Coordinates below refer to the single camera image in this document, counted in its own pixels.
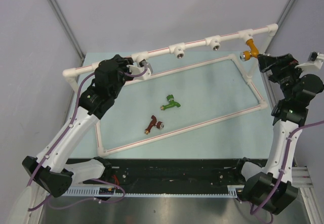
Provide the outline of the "yellow water faucet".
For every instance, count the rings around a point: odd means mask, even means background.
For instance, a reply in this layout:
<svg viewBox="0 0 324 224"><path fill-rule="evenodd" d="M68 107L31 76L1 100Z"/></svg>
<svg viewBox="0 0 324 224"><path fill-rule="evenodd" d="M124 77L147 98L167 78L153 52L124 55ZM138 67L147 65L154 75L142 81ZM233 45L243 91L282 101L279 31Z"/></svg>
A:
<svg viewBox="0 0 324 224"><path fill-rule="evenodd" d="M242 61L247 61L250 60L251 58L258 58L259 55L259 50L257 49L257 47L254 44L254 40L252 38L248 39L246 41L246 45L250 48L249 51L244 51L240 53L240 59Z"/></svg>

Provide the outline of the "white PVC pipe frame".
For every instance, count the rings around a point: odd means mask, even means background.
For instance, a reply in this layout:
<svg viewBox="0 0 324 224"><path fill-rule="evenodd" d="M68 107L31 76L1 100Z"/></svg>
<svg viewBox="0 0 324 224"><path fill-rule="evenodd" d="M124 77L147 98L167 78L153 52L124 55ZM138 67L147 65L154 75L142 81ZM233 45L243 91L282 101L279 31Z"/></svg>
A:
<svg viewBox="0 0 324 224"><path fill-rule="evenodd" d="M261 46L263 45L266 37L268 35L274 35L277 28L278 28L277 24L270 24L270 25L267 25L267 26L264 26L264 27L255 28L255 29L241 30L241 31L231 33L231 34L226 34L226 35L215 35L215 36L206 37L204 39L196 40L196 41L192 41L192 42L186 42L186 43L182 42L182 43L173 44L173 45L170 45L170 46L168 46L166 48L162 48L162 49L158 49L158 50L143 51L143 52L139 52L139 53L134 53L134 54L130 55L130 58L134 60L136 65L138 65L142 60L148 60L150 58L158 57L158 56L162 56L162 55L166 55L166 54L173 54L176 58L182 59L183 56L184 56L184 52L186 50L188 50L188 49L191 49L191 48L208 46L212 50L217 51L219 49L219 47L220 47L221 42L235 40L235 39L241 39L246 44L246 41L248 39L250 39L250 38L252 38L254 40L255 46L257 47L257 49L260 52ZM244 109L244 110L232 113L232 114L223 115L223 116L220 116L218 118L208 120L206 122L191 125L191 126L179 129L179 130L175 130L175 131L172 131L172 132L169 132L169 133L165 133L165 134L162 134L162 135L159 135L159 136L156 136L156 137L148 138L146 140L134 142L134 143L131 143L131 144L128 144L128 145L125 145L125 146L121 146L121 147L118 147L118 148L114 148L114 149L111 149L111 150L107 150L107 149L104 148L103 141L102 141L102 134L101 134L101 123L97 122L95 124L97 155L100 156L100 157L107 157L107 156L109 156L110 154L113 154L113 153L117 153L117 152L124 151L124 150L127 150L127 149L131 149L131 148L134 148L134 147L139 147L141 145L153 143L153 142L156 142L158 140L166 139L166 138L176 136L176 135L180 135L182 133L189 132L189 131L192 131L192 130L195 130L195 129L199 129L199 128L202 128L202 127L205 127L205 126L208 126L208 125L216 124L218 122L222 122L222 121L225 121L227 119L239 117L241 115L252 113L254 111L266 109L268 104L266 103L266 100L262 97L262 95L259 93L258 89L255 87L255 85L253 83L253 74L254 74L254 72L255 72L255 70L257 68L257 64L254 63L251 66L249 71L245 71L245 69L243 68L243 65L238 61L238 58L237 58L237 56L235 54L229 54L227 56L223 56L223 57L220 57L220 58L208 60L208 61L205 61L205 62L199 62L199 63L195 63L195 64L192 64L192 65L172 69L170 71L161 72L161 73L157 73L157 74L152 74L147 80L157 79L159 77L164 77L164 76L172 75L172 74L175 74L175 73L180 73L180 72L183 72L183 71L186 71L186 70L195 69L195 68L202 67L202 66L207 66L207 65L214 64L214 63L221 62L221 61L225 61L225 60L230 60L236 65L236 67L239 70L243 80L245 81L247 86L251 89L252 93L254 94L256 99L258 100L258 105L257 106L254 106L254 107L248 108L248 109ZM140 83L142 81L144 81L144 80L134 79L134 80L130 81L128 84L136 84L136 83Z"/></svg>

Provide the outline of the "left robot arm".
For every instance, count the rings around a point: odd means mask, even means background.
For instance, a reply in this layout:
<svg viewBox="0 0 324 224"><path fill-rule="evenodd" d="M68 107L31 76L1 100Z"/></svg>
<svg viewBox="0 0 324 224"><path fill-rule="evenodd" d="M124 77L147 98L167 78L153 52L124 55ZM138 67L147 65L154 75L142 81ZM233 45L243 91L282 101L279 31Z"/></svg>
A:
<svg viewBox="0 0 324 224"><path fill-rule="evenodd" d="M90 86L77 92L71 119L36 157L26 156L23 160L31 182L58 198L73 184L91 179L104 184L111 180L110 164L101 157L77 164L67 164L67 160L84 135L113 106L125 82L132 80L126 74L133 63L132 58L120 55L99 63Z"/></svg>

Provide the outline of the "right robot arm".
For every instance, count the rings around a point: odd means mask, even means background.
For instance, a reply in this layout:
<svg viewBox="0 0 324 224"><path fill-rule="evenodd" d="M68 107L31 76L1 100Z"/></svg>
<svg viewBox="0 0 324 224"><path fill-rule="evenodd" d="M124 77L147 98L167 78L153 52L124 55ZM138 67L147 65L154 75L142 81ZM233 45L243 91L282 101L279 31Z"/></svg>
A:
<svg viewBox="0 0 324 224"><path fill-rule="evenodd" d="M293 187L292 166L296 144L305 123L308 106L323 92L323 81L311 70L320 70L323 54L312 52L306 63L300 64L291 54L273 57L267 54L257 56L259 70L270 71L268 79L278 83L283 93L273 108L273 141L266 165L262 167L251 159L243 158L234 170L234 180L244 184L240 199L251 205L250 214L261 209L271 215L278 215L298 195Z"/></svg>

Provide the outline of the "green water faucet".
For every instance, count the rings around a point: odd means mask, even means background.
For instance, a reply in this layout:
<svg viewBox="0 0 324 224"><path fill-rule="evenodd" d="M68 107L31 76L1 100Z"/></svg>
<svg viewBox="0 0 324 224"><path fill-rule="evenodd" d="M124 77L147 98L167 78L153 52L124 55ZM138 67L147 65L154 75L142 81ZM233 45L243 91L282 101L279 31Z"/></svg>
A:
<svg viewBox="0 0 324 224"><path fill-rule="evenodd" d="M166 109L173 108L173 107L177 107L177 108L179 108L179 107L181 106L180 103L178 103L178 102L175 101L175 98L174 98L173 95L168 95L168 96L166 97L166 99L167 99L167 101L168 101L168 104L166 104L166 105L162 105L162 106L160 107L160 109L163 110L163 111L166 110Z"/></svg>

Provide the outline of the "dark red water faucet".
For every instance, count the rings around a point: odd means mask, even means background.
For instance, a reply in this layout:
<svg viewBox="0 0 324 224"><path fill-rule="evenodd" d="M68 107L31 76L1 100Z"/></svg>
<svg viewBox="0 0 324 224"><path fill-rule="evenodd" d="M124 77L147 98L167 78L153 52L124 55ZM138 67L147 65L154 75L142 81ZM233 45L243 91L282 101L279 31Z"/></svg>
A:
<svg viewBox="0 0 324 224"><path fill-rule="evenodd" d="M157 129L163 129L164 128L164 123L161 122L161 121L158 121L157 118L154 115L151 116L151 121L150 121L148 127L145 129L144 133L146 135L148 135L151 132L151 129L153 127L156 127Z"/></svg>

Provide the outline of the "light blue table mat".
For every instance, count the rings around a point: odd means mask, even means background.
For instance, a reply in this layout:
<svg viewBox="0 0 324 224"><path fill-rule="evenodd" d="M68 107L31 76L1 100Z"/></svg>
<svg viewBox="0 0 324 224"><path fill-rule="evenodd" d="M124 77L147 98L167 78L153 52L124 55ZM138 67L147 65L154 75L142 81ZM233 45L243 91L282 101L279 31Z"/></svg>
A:
<svg viewBox="0 0 324 224"><path fill-rule="evenodd" d="M235 52L187 52L183 59L167 54L150 59L153 73L192 65L235 54ZM249 71L254 61L238 61ZM268 104L254 111L216 124L110 154L109 158L147 159L266 159L272 145L273 119L271 101L264 77L253 74L253 83ZM180 107L161 110L173 95ZM243 80L236 65L225 60L150 79L136 84L126 83L115 104L101 119L103 146L107 150L146 140L191 125L206 122L258 105L258 100ZM164 123L163 129L153 127L146 135L151 116ZM72 158L97 155L95 127L92 127L72 152Z"/></svg>

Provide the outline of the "aluminium frame post right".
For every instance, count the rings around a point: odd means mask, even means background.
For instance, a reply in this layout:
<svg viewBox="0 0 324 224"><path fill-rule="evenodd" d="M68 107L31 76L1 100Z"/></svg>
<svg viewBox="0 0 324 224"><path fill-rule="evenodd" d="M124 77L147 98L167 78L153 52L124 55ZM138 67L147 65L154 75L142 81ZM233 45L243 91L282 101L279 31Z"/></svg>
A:
<svg viewBox="0 0 324 224"><path fill-rule="evenodd" d="M267 53L269 52L269 48L272 46L272 44L274 43L275 38L277 37L277 34L281 31L281 29L283 28L283 25L285 23L285 21L287 20L287 17L289 16L292 8L294 7L295 3L297 2L297 0L288 0L287 3L285 4L276 24L278 25L278 28L276 30L276 32L274 33L274 35L268 35L263 43L263 45L261 46L261 50L260 52L262 53Z"/></svg>

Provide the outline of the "aluminium frame post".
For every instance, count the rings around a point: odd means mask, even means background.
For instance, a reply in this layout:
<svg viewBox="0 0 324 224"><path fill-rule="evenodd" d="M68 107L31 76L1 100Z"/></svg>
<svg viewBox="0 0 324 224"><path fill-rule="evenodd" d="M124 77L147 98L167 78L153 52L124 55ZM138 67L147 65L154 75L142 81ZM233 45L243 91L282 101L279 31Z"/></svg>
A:
<svg viewBox="0 0 324 224"><path fill-rule="evenodd" d="M85 55L76 39L74 36L74 33L72 29L70 28L68 21L66 20L57 0L47 0L48 4L50 5L55 17L57 18L58 22L61 25L61 28L63 29L65 35L67 36L70 44L72 45L74 51L78 55L78 57L83 60L85 58Z"/></svg>
<svg viewBox="0 0 324 224"><path fill-rule="evenodd" d="M269 48L272 46L272 44L274 43L275 38L277 37L277 34L281 31L281 29L283 28L283 25L285 23L285 21L287 20L287 17L289 16L292 8L294 7L295 3L297 2L297 0L288 0L287 3L285 4L276 24L278 25L278 28L276 30L276 32L274 33L274 35L268 35L263 43L263 45L261 46L261 50L260 52L262 53L267 53L269 52Z"/></svg>

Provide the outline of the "aluminium frame post left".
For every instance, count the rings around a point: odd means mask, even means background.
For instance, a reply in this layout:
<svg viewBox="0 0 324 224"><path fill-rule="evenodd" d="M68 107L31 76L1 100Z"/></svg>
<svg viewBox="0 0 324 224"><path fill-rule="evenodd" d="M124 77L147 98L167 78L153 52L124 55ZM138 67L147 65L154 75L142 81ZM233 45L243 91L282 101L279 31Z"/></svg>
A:
<svg viewBox="0 0 324 224"><path fill-rule="evenodd" d="M55 17L57 18L58 22L61 25L61 28L63 29L65 35L67 36L70 44L72 45L74 51L78 55L78 57L83 60L85 58L85 55L76 39L74 36L74 33L72 29L70 28L68 21L66 20L57 0L47 0L48 4L50 5Z"/></svg>

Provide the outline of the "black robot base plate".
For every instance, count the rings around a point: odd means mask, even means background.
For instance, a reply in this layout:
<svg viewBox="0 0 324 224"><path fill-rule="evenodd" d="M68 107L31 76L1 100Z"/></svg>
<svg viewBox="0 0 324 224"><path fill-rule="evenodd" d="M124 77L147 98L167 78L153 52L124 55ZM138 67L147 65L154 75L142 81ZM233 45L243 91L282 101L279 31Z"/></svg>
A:
<svg viewBox="0 0 324 224"><path fill-rule="evenodd" d="M228 186L243 185L243 163L264 166L265 159L108 159L100 180L128 194L221 195Z"/></svg>

